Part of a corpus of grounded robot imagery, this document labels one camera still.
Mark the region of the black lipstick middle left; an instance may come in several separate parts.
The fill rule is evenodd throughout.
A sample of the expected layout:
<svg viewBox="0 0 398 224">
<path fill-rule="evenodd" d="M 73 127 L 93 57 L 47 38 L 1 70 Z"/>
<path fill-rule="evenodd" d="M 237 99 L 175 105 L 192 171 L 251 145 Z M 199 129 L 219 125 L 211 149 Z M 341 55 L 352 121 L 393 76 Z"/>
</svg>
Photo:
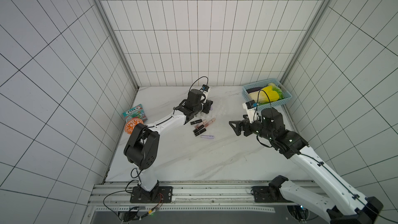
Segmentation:
<svg viewBox="0 0 398 224">
<path fill-rule="evenodd" d="M 204 125 L 200 125 L 197 128 L 195 128 L 195 130 L 193 131 L 194 133 L 199 132 L 200 130 L 202 130 L 204 128 Z"/>
</svg>

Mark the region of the clear acrylic lipstick organizer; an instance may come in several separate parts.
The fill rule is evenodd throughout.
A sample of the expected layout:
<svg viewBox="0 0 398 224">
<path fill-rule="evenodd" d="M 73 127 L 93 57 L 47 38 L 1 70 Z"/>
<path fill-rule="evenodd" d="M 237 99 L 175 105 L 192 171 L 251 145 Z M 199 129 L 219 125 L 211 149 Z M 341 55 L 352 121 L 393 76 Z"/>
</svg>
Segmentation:
<svg viewBox="0 0 398 224">
<path fill-rule="evenodd" d="M 206 114 L 207 118 L 220 120 L 229 114 L 229 107 L 224 100 L 214 100 L 210 111 Z"/>
</svg>

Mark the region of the teal mint candy bag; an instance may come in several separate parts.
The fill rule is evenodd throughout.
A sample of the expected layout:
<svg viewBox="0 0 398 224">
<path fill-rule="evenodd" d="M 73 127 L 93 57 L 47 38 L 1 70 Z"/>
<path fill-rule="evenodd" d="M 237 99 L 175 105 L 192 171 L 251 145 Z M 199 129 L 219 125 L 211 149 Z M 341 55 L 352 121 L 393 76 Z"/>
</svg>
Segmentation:
<svg viewBox="0 0 398 224">
<path fill-rule="evenodd" d="M 130 121 L 133 118 L 141 119 L 143 122 L 147 121 L 147 117 L 145 115 L 145 111 L 141 104 L 133 107 L 130 110 L 127 110 L 123 113 L 123 118 L 126 122 Z"/>
</svg>

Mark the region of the pink clear lip gloss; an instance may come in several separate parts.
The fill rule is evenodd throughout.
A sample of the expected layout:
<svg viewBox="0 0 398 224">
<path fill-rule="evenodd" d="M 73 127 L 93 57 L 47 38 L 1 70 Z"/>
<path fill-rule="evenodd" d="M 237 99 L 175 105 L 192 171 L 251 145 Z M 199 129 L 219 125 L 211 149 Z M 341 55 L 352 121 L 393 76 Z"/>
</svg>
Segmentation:
<svg viewBox="0 0 398 224">
<path fill-rule="evenodd" d="M 207 120 L 203 120 L 195 126 L 195 129 L 198 129 L 201 125 L 205 124 Z"/>
</svg>

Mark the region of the black lipstick far left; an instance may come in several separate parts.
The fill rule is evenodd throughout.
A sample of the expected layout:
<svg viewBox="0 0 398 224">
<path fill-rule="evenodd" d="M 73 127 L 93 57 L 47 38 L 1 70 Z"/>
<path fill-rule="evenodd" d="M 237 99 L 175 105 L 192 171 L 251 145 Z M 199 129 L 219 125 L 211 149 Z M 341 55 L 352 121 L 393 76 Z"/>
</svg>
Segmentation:
<svg viewBox="0 0 398 224">
<path fill-rule="evenodd" d="M 198 119 L 198 120 L 195 120 L 195 121 L 191 121 L 190 124 L 194 125 L 194 124 L 198 124 L 198 123 L 201 123 L 201 122 L 202 122 L 202 119 Z"/>
</svg>

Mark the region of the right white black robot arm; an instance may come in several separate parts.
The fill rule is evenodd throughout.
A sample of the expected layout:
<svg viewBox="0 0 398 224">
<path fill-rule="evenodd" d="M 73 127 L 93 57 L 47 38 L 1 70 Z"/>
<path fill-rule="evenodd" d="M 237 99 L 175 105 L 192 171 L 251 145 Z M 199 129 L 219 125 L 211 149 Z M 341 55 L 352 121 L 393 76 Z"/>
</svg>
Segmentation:
<svg viewBox="0 0 398 224">
<path fill-rule="evenodd" d="M 286 129 L 283 116 L 274 108 L 261 114 L 249 109 L 241 121 L 230 121 L 237 136 L 256 135 L 269 141 L 273 148 L 303 169 L 326 193 L 321 196 L 284 176 L 269 183 L 274 199 L 283 199 L 304 206 L 331 224 L 373 224 L 380 217 L 383 204 L 376 197 L 367 197 L 334 172 L 298 133 Z"/>
</svg>

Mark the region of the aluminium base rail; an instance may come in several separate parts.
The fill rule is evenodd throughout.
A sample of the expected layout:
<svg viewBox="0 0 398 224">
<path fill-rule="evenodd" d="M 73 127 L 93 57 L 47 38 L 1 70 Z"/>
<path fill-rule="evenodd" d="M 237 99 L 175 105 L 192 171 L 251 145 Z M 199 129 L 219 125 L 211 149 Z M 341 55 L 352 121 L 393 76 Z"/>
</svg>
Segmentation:
<svg viewBox="0 0 398 224">
<path fill-rule="evenodd" d="M 158 211 L 259 211 L 273 213 L 280 205 L 298 205 L 313 213 L 320 213 L 323 207 L 333 208 L 331 199 L 313 180 L 295 180 L 294 193 L 304 189 L 315 196 L 314 200 L 306 197 L 304 200 L 285 200 L 277 202 L 258 194 L 269 185 L 268 180 L 244 181 L 162 181 L 160 185 L 167 187 L 163 193 L 164 200 L 148 203 L 132 203 L 131 193 L 136 183 L 126 182 L 105 183 L 94 186 L 89 198 L 86 216 L 104 211 L 111 214 L 126 212 L 138 207 L 140 212 L 147 212 L 153 207 Z"/>
</svg>

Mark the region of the orange white patterned bowl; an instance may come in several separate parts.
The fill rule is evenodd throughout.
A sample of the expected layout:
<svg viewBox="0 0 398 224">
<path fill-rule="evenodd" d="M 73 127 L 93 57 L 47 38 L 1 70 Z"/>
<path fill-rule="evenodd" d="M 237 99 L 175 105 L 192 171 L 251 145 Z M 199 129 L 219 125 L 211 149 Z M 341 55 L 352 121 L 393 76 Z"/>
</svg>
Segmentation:
<svg viewBox="0 0 398 224">
<path fill-rule="evenodd" d="M 140 118 L 132 118 L 128 120 L 124 126 L 124 132 L 131 135 L 137 124 L 143 124 L 144 122 Z"/>
</svg>

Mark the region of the black lipstick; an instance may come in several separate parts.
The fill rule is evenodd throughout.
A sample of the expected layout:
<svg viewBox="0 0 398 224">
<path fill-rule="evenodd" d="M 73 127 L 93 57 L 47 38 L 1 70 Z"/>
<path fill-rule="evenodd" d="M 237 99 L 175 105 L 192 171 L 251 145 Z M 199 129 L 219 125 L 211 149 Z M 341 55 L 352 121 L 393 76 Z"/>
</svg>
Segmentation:
<svg viewBox="0 0 398 224">
<path fill-rule="evenodd" d="M 198 131 L 195 132 L 194 134 L 195 134 L 195 136 L 198 136 L 198 135 L 200 135 L 200 134 L 202 134 L 202 133 L 204 133 L 204 132 L 206 132 L 206 129 L 205 129 L 205 128 L 198 130 Z"/>
<path fill-rule="evenodd" d="M 194 125 L 194 124 L 198 124 L 198 123 L 201 123 L 201 122 L 202 122 L 202 119 L 198 119 L 198 120 L 195 120 L 195 121 L 191 121 L 190 124 Z"/>
<path fill-rule="evenodd" d="M 200 125 L 197 128 L 195 128 L 195 130 L 193 131 L 194 133 L 199 132 L 200 130 L 202 130 L 204 128 L 204 125 Z"/>
</svg>

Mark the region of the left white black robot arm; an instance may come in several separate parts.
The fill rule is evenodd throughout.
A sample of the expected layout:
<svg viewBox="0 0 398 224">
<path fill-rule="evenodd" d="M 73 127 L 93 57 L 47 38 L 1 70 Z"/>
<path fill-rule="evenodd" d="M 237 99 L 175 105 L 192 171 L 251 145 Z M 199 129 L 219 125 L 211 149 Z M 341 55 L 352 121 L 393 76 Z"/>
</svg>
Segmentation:
<svg viewBox="0 0 398 224">
<path fill-rule="evenodd" d="M 150 167 L 157 158 L 161 134 L 183 126 L 197 114 L 208 114 L 213 104 L 208 99 L 210 87 L 203 85 L 201 89 L 190 89 L 188 96 L 173 112 L 150 125 L 139 123 L 135 126 L 123 150 L 128 162 L 137 166 L 140 185 L 134 195 L 140 199 L 155 201 L 159 195 L 159 181 Z"/>
</svg>

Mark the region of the upper purple lip balm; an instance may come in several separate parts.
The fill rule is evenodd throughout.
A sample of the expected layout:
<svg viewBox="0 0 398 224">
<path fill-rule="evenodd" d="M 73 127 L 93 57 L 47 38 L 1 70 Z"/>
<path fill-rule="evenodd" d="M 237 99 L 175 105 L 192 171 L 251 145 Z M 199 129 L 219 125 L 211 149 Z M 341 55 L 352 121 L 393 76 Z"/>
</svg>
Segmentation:
<svg viewBox="0 0 398 224">
<path fill-rule="evenodd" d="M 202 139 L 213 140 L 215 137 L 213 135 L 201 135 Z"/>
</svg>

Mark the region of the blue plastic basket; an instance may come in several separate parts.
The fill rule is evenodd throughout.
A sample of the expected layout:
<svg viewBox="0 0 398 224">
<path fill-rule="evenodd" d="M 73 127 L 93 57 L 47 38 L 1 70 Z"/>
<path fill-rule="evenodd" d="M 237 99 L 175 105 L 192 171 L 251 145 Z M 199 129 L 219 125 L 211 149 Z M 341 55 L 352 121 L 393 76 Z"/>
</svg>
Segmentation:
<svg viewBox="0 0 398 224">
<path fill-rule="evenodd" d="M 271 78 L 243 86 L 246 102 L 254 101 L 257 111 L 285 105 L 292 98 L 291 93 L 277 79 Z"/>
</svg>

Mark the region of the black lipstick lower left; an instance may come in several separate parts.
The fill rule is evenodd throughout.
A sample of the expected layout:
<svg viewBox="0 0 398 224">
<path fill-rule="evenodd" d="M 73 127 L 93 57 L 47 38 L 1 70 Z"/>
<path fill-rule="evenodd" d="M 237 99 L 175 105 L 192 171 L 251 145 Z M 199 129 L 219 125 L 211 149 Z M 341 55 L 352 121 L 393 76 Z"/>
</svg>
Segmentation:
<svg viewBox="0 0 398 224">
<path fill-rule="evenodd" d="M 198 130 L 198 131 L 195 132 L 194 134 L 195 134 L 195 136 L 198 136 L 198 135 L 200 135 L 200 134 L 202 134 L 202 133 L 204 133 L 204 132 L 206 132 L 206 129 L 205 129 L 205 128 Z"/>
</svg>

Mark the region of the yellow green toy cabbage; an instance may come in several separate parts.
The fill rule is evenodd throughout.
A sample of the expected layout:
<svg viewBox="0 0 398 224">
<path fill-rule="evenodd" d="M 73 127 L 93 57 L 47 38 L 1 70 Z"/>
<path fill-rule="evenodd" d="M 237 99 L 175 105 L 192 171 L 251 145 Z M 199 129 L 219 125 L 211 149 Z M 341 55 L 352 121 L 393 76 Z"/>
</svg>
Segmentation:
<svg viewBox="0 0 398 224">
<path fill-rule="evenodd" d="M 252 100 L 255 100 L 259 105 L 268 104 L 283 100 L 284 94 L 282 90 L 276 86 L 274 83 L 269 83 L 266 87 L 260 91 L 248 94 Z"/>
</svg>

